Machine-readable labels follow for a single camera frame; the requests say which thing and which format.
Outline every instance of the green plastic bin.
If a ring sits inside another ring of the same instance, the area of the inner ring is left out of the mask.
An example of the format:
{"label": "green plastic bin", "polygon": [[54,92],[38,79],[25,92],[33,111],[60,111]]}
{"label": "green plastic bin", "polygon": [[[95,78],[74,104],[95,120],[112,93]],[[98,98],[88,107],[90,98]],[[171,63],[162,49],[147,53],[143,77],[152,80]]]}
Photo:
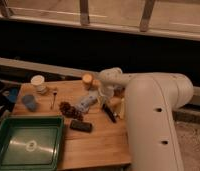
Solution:
{"label": "green plastic bin", "polygon": [[0,126],[0,170],[54,171],[63,117],[9,117]]}

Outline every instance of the railing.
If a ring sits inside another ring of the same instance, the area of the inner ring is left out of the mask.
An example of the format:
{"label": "railing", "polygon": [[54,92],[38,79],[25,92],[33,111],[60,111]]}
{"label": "railing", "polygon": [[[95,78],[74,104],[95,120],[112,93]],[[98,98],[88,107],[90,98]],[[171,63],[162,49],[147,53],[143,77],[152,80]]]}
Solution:
{"label": "railing", "polygon": [[200,40],[200,0],[0,0],[0,19]]}

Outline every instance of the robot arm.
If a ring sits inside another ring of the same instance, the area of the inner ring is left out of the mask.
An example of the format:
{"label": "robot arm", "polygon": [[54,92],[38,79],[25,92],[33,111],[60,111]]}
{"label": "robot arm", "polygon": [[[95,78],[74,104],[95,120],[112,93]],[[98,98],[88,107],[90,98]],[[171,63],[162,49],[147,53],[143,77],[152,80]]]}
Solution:
{"label": "robot arm", "polygon": [[125,113],[132,168],[136,171],[183,171],[172,109],[193,96],[191,81],[182,74],[122,74],[121,69],[99,74],[100,95],[111,96],[113,85],[125,90]]}

